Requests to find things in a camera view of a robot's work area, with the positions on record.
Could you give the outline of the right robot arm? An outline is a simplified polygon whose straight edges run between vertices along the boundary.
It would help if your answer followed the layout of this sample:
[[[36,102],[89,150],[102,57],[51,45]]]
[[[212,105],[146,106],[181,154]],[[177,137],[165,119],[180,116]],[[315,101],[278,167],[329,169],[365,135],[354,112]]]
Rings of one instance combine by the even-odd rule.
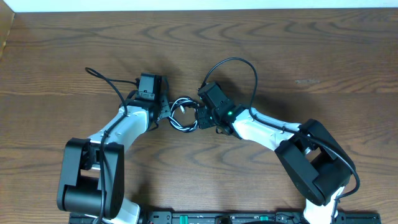
[[[319,121],[288,123],[236,105],[213,82],[198,96],[204,107],[199,127],[256,142],[275,152],[297,190],[305,197],[303,218],[308,223],[334,223],[338,201],[356,168],[347,153]]]

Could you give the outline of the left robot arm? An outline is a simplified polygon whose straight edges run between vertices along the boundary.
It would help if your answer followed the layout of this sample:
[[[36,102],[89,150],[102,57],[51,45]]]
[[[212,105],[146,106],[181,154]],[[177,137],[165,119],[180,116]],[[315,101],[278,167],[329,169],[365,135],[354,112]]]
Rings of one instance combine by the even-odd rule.
[[[124,196],[124,155],[157,123],[165,103],[165,77],[143,73],[138,89],[122,99],[117,115],[100,131],[65,145],[57,207],[92,223],[138,223],[141,208]]]

